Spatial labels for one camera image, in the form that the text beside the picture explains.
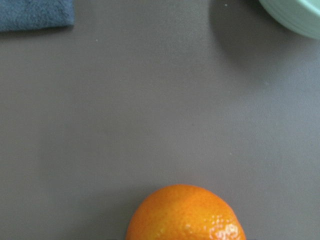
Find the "grey folded cloth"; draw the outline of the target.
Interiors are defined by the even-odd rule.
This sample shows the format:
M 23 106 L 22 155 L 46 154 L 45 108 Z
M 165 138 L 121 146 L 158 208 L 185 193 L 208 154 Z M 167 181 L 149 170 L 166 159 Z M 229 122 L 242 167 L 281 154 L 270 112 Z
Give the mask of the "grey folded cloth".
M 0 31 L 29 31 L 74 25 L 72 0 L 2 0 Z

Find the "green bowl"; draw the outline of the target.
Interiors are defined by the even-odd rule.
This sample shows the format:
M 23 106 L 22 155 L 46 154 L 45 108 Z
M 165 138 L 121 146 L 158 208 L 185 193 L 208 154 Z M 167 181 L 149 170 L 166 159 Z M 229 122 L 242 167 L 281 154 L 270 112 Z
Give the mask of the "green bowl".
M 302 36 L 320 38 L 319 0 L 260 0 L 262 7 L 281 25 Z

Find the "orange fruit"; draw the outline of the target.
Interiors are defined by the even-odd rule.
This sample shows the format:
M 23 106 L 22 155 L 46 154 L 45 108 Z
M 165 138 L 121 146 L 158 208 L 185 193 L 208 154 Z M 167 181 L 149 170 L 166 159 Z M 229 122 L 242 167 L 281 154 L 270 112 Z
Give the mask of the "orange fruit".
M 163 187 L 133 214 L 127 240 L 245 240 L 233 209 L 211 191 L 188 184 Z

